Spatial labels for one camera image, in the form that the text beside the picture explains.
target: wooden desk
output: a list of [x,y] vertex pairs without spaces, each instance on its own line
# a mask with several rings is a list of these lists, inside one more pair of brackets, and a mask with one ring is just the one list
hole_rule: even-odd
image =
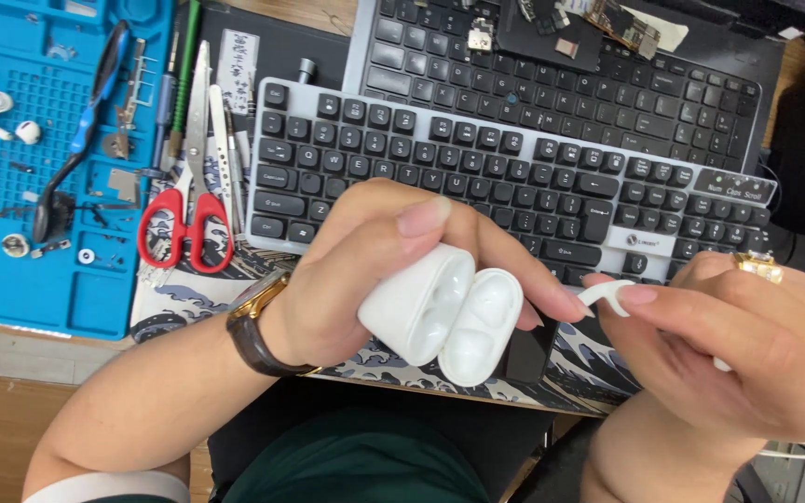
[[[230,6],[257,14],[288,20],[311,28],[322,29],[341,35],[350,34],[353,20],[356,17],[356,0],[228,0],[226,3]],[[769,113],[769,122],[766,127],[766,138],[763,142],[765,146],[768,146],[772,139],[772,131],[776,121],[778,97],[780,97],[782,92],[790,85],[800,82],[804,78],[805,43],[800,39],[792,40],[787,44],[787,48],[785,49],[785,58],[782,62],[782,70],[778,77],[778,85],[776,88],[776,100]],[[0,332],[27,337],[50,338],[50,336],[34,334],[32,332],[5,326],[0,326]],[[73,344],[107,347],[118,350],[128,349],[134,345],[132,339],[129,337],[118,342],[100,341],[84,337],[73,337],[63,340]]]

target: airpods charging case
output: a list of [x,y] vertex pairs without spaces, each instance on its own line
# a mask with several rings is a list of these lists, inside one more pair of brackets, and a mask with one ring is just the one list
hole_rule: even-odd
[[469,252],[441,243],[378,283],[360,305],[359,320],[409,365],[437,358],[451,382],[476,386],[508,345],[523,291],[503,269],[475,270]]

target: gold ring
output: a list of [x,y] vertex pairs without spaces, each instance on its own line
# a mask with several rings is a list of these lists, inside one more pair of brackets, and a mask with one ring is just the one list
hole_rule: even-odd
[[747,253],[735,253],[732,257],[735,258],[738,269],[752,272],[770,283],[778,285],[785,276],[784,270],[768,253],[748,251]]

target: scissors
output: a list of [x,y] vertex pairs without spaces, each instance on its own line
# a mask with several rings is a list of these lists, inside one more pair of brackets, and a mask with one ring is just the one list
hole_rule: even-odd
[[[207,146],[207,122],[209,115],[209,100],[207,88],[210,75],[210,43],[207,40],[200,42],[198,61],[194,68],[194,80],[191,82],[191,97],[189,99],[188,126],[186,127],[185,160],[187,167],[172,189],[161,192],[145,209],[139,224],[137,245],[139,254],[146,262],[156,268],[173,268],[182,258],[183,241],[191,239],[191,266],[198,272],[216,273],[226,268],[232,261],[232,232],[227,233],[228,246],[225,247],[225,257],[216,266],[207,266],[202,260],[204,252],[205,225],[207,217],[219,218],[228,224],[225,207],[217,196],[207,190],[207,181],[204,179],[204,150]],[[194,208],[191,212],[191,226],[185,225],[188,209],[191,180],[194,180]],[[151,218],[158,211],[173,213],[173,235],[170,238],[170,255],[157,261],[148,251],[148,225]]]

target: black keyboard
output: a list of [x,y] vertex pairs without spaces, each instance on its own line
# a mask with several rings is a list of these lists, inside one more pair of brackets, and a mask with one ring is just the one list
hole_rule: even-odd
[[768,251],[764,179],[271,77],[258,100],[257,248],[303,254],[349,186],[385,177],[473,206],[567,285],[659,284],[700,250]]
[[468,50],[461,0],[376,0],[362,94],[740,172],[760,87],[605,39],[592,75]]

